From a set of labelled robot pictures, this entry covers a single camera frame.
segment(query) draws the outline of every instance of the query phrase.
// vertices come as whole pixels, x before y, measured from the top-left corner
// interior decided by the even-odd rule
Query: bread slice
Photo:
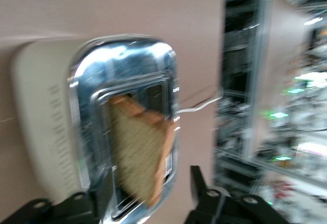
[[[174,123],[146,111],[128,96],[109,100],[113,158],[121,187],[154,207],[161,198],[166,157],[174,142]]]

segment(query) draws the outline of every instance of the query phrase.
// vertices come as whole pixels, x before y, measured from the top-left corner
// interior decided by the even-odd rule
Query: toaster
[[[168,44],[142,35],[34,42],[16,55],[12,77],[28,154],[53,203],[111,174],[105,223],[136,223],[161,205],[174,184],[178,131],[162,198],[149,208],[118,184],[104,109],[110,97],[125,94],[166,119],[179,119],[176,58]]]

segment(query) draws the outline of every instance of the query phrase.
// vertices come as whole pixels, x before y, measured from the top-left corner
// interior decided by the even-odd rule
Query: white cable
[[[217,97],[216,99],[213,99],[213,100],[209,100],[207,101],[206,103],[204,103],[203,105],[199,106],[199,107],[195,107],[195,108],[185,108],[185,109],[181,109],[181,110],[178,110],[176,112],[176,114],[179,114],[179,113],[194,113],[196,111],[199,111],[203,108],[205,108],[207,105],[217,101],[217,100],[221,100],[224,96],[224,91],[223,91],[223,88],[221,88],[221,93],[222,95],[220,97]]]

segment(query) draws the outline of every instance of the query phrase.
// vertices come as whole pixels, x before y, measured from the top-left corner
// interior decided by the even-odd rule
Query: bread crust
[[[143,106],[135,102],[130,97],[115,96],[110,99],[110,104],[115,105],[128,117],[137,117],[143,122],[151,125],[153,128],[162,130],[165,133],[162,151],[157,161],[156,171],[154,175],[154,186],[150,199],[147,204],[154,207],[161,199],[161,192],[164,184],[164,175],[166,171],[166,158],[172,150],[176,124],[172,120],[165,120],[163,114],[156,111],[146,111]]]

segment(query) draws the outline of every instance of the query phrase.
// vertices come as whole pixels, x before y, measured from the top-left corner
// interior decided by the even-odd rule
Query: green led
[[[270,114],[270,116],[275,117],[275,118],[284,118],[284,117],[288,117],[288,114],[286,114],[286,113],[274,113],[274,114]]]
[[[303,91],[305,91],[305,89],[296,88],[296,89],[288,90],[287,92],[291,93],[291,94],[297,94],[297,93],[300,93],[300,92],[303,92]]]
[[[292,158],[290,158],[289,156],[279,156],[279,157],[277,157],[275,159],[277,159],[279,161],[285,161],[285,160],[290,160]]]

